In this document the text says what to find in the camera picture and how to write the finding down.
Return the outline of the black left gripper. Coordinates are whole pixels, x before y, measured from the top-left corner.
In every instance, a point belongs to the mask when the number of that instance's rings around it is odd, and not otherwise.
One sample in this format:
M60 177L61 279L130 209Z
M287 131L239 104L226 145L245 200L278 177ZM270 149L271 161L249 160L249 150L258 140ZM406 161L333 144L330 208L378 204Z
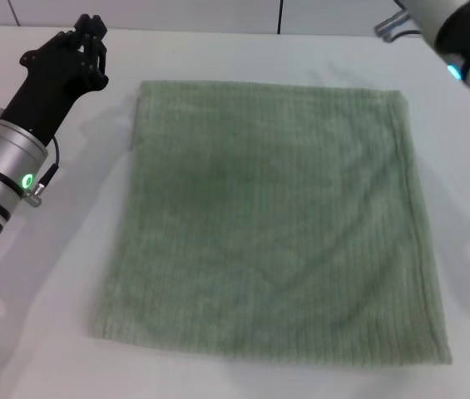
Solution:
M20 63L27 68L27 77L0 118L47 146L74 102L107 86L107 49L102 42L106 34L99 15L82 14L73 30L59 32L26 52Z

